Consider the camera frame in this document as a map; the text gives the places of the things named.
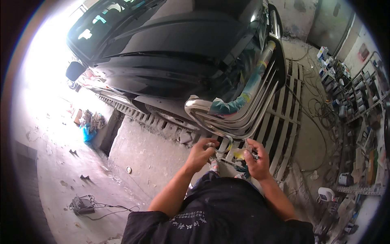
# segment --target man's right hand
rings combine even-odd
[[[252,139],[247,139],[247,142],[252,149],[257,150],[259,156],[259,159],[255,160],[248,150],[244,150],[244,158],[250,175],[258,181],[272,178],[269,173],[269,156],[263,145]]]

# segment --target chrome tube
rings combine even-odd
[[[259,63],[269,62],[271,55],[266,50],[261,55],[264,60],[260,59]],[[233,116],[220,118],[208,114],[212,102],[199,99],[195,95],[190,96],[185,103],[186,113],[207,131],[228,138],[230,141],[233,139],[241,141],[251,137],[260,125],[279,84],[279,81],[274,81],[274,77],[277,77],[277,75],[275,76],[277,69],[274,67],[274,63],[272,62],[267,72],[256,80],[256,90],[250,102]]]
[[[220,128],[217,128],[214,125],[208,124],[206,121],[202,121],[200,118],[195,116],[195,114],[193,114],[193,112],[190,112],[189,116],[191,116],[191,118],[193,118],[193,120],[195,122],[197,122],[198,124],[200,124],[200,125],[206,124],[206,126],[203,126],[203,128],[205,128],[206,130],[208,130],[211,133],[214,133],[216,135],[222,136],[224,138],[228,138],[228,139],[233,138],[236,141],[243,141],[243,140],[253,136],[254,133],[256,132],[257,127],[260,125],[260,123],[261,123],[261,121],[262,121],[262,119],[263,119],[263,117],[264,117],[264,115],[265,115],[265,113],[267,111],[267,108],[268,108],[268,106],[269,106],[269,104],[271,102],[271,99],[272,99],[272,97],[273,97],[273,95],[275,93],[275,90],[276,90],[276,88],[278,86],[278,83],[279,82],[276,82],[276,84],[273,86],[270,95],[267,97],[267,100],[266,100],[264,106],[262,107],[262,109],[261,109],[261,111],[259,113],[259,116],[257,117],[257,120],[253,123],[253,125],[250,128],[250,130],[248,130],[244,134],[235,135],[235,134],[232,134],[232,133],[227,132],[225,130],[222,130]]]
[[[277,17],[276,17],[276,11],[275,10],[272,10],[271,11],[271,32],[276,35],[276,38],[279,39],[280,38],[280,29],[279,29],[279,25],[278,25],[278,20],[277,20]]]
[[[270,69],[268,70],[268,72],[267,72],[265,78],[263,79],[264,81],[267,80],[268,75],[271,73],[271,70],[272,70],[272,67],[273,67],[274,63],[275,63],[275,62],[272,62]],[[274,72],[273,72],[273,74],[272,74],[270,80],[273,79],[273,76],[275,75],[275,71],[276,71],[276,70],[274,70]],[[263,82],[263,83],[261,84],[260,88],[258,89],[258,91],[257,91],[257,93],[256,93],[256,96],[255,96],[255,98],[253,99],[254,101],[256,101],[256,100],[259,98],[259,96],[260,96],[260,91],[263,89],[264,85],[265,85],[265,82]],[[246,114],[245,114],[243,117],[241,117],[241,118],[239,118],[239,119],[237,119],[237,120],[226,121],[226,120],[224,120],[224,119],[222,119],[222,118],[220,118],[220,117],[216,117],[216,116],[209,115],[209,114],[204,114],[204,113],[202,113],[202,116],[203,116],[203,117],[206,117],[206,118],[208,118],[208,119],[215,120],[215,121],[217,121],[217,122],[219,122],[219,123],[232,123],[232,124],[233,124],[233,123],[239,123],[239,122],[243,121],[244,119],[246,119],[247,116],[250,116],[249,113],[250,113],[250,111],[252,110],[254,104],[255,104],[255,103],[251,103],[251,104],[249,105],[249,108],[248,108]]]

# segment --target car windshield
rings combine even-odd
[[[129,16],[152,0],[115,0],[101,1],[87,11],[68,33],[68,38],[88,58],[94,54],[97,45],[107,34],[117,28]]]

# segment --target wall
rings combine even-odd
[[[328,53],[334,55],[352,18],[353,9],[347,1],[320,1],[307,41],[316,46],[328,47]]]
[[[351,48],[351,51],[347,54],[344,60],[344,63],[349,68],[349,72],[352,77],[354,77],[360,71],[360,69],[367,61],[367,58],[365,60],[362,60],[358,54],[359,49],[363,43],[366,45],[368,51],[370,52],[367,58],[370,57],[373,51],[378,51],[378,48],[376,47],[375,42],[370,35],[370,32],[366,29],[364,25],[362,25],[359,35]],[[363,71],[368,71],[370,72],[370,74],[372,74],[374,72],[374,69],[372,65],[368,64]]]
[[[355,14],[351,28],[348,30],[349,33],[346,39],[344,40],[344,43],[342,44],[340,51],[336,55],[336,58],[338,58],[340,61],[344,62],[345,58],[353,48],[353,45],[355,44],[356,39],[359,36],[360,29],[362,28],[362,26],[363,26],[362,21]]]
[[[269,0],[278,9],[283,31],[306,41],[318,0]]]

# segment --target car tire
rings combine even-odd
[[[190,121],[188,119],[185,119],[185,118],[180,117],[176,114],[165,111],[163,109],[156,108],[154,106],[150,106],[150,105],[145,104],[145,107],[156,118],[161,119],[161,120],[168,122],[168,123],[171,123],[171,124],[175,124],[182,129],[185,129],[187,131],[194,132],[194,133],[201,133],[204,131],[204,129],[202,129],[194,121]]]

